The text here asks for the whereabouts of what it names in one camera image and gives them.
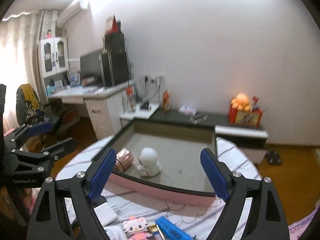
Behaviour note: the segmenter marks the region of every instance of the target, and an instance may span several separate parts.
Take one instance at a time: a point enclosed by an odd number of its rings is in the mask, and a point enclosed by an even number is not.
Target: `orange plush toy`
[[[239,93],[236,98],[231,100],[232,108],[236,108],[238,110],[250,110],[250,100],[249,97],[245,93]]]

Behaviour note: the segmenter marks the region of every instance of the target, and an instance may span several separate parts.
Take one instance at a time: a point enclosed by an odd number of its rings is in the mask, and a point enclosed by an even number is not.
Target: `white dog toy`
[[[143,148],[139,155],[137,169],[140,176],[154,177],[161,171],[161,165],[158,162],[158,154],[154,149]]]

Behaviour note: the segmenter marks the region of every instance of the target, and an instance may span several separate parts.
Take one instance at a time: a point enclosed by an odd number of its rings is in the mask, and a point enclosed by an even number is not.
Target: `copper metallic cup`
[[[120,152],[117,153],[117,161],[113,169],[115,169],[116,171],[124,172],[131,166],[132,163],[132,154],[126,148],[123,148]]]

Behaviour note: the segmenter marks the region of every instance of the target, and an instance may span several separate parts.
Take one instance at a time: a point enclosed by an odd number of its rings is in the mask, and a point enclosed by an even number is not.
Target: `hello kitty toy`
[[[154,149],[143,148],[139,155],[139,163],[137,169],[141,176],[154,177],[161,171],[158,154]]]
[[[148,233],[148,224],[144,217],[130,217],[122,223],[123,231],[130,236],[129,240],[146,240],[152,236]]]

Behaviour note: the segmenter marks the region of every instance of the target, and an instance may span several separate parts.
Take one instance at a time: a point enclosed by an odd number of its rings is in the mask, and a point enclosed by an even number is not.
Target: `black tabletop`
[[[249,128],[255,130],[263,130],[261,125],[259,127],[248,127],[248,126],[241,126],[241,125],[233,125],[230,124],[228,120],[227,114],[209,114],[205,113],[208,117],[207,120],[199,122],[196,126],[203,126],[203,127],[210,127],[214,128],[216,125],[221,126],[228,126],[228,127],[240,127],[240,128]],[[165,113],[162,109],[158,109],[150,118],[153,121],[159,122],[170,122],[170,123],[180,123],[194,126],[192,122],[190,122],[190,116],[180,114],[177,110],[170,110],[168,113]]]

